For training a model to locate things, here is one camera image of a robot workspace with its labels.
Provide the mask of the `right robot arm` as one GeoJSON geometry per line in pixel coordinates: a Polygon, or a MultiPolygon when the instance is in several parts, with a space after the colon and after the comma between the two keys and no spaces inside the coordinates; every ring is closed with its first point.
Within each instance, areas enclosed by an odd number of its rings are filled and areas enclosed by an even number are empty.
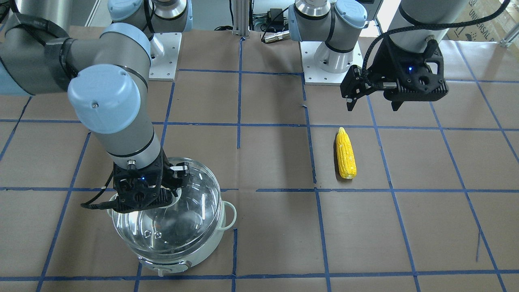
{"type": "Polygon", "coordinates": [[[60,15],[70,2],[11,0],[1,44],[1,94],[60,91],[114,161],[123,203],[175,196],[186,169],[167,160],[147,111],[155,34],[191,27],[189,0],[110,0],[112,23],[96,39],[75,39],[60,15]]]}

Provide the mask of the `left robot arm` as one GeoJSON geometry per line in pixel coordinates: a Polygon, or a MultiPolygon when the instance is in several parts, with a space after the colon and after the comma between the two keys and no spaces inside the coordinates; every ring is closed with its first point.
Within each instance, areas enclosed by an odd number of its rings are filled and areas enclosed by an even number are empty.
{"type": "Polygon", "coordinates": [[[458,9],[443,0],[402,0],[389,30],[381,35],[371,65],[366,51],[362,65],[352,64],[354,47],[369,13],[356,0],[297,0],[288,8],[290,37],[318,41],[315,61],[325,71],[343,73],[341,95],[352,111],[363,96],[382,91],[393,111],[404,102],[438,101],[448,94],[439,43],[458,9]]]}

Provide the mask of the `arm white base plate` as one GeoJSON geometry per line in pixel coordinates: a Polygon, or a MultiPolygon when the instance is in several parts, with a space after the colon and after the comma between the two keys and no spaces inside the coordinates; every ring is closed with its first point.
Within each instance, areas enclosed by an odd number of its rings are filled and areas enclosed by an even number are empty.
{"type": "Polygon", "coordinates": [[[363,62],[358,43],[343,54],[330,50],[322,41],[302,41],[300,51],[307,85],[338,86],[352,65],[360,67],[363,62]]]}
{"type": "Polygon", "coordinates": [[[156,33],[151,45],[151,81],[174,81],[183,34],[180,32],[156,33]]]}

